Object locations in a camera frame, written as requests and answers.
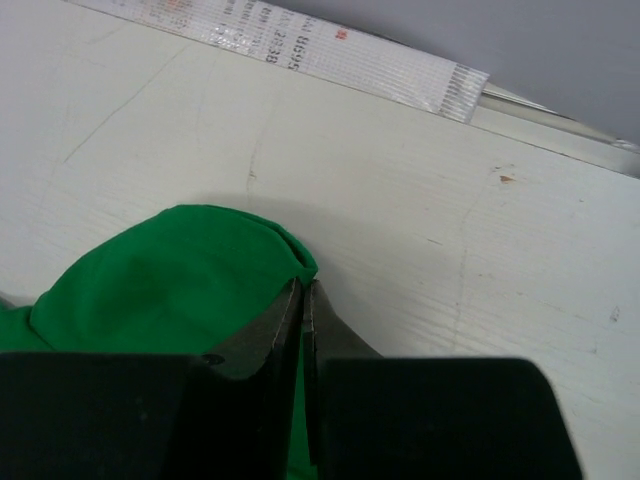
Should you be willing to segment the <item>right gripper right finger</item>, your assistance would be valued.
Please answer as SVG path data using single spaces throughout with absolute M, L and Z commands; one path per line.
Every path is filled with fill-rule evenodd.
M 521 358 L 393 358 L 319 282 L 302 325 L 309 454 L 322 479 L 579 479 L 543 373 Z

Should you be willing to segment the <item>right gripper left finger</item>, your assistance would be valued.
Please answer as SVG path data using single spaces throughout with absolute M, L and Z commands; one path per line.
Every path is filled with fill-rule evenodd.
M 5 479 L 282 479 L 303 289 L 202 354 L 7 352 Z

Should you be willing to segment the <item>green polo shirt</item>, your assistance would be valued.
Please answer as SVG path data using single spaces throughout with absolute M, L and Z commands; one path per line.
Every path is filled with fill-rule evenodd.
M 29 306 L 1 309 L 7 352 L 202 354 L 317 265 L 285 229 L 212 205 L 180 205 L 94 248 Z

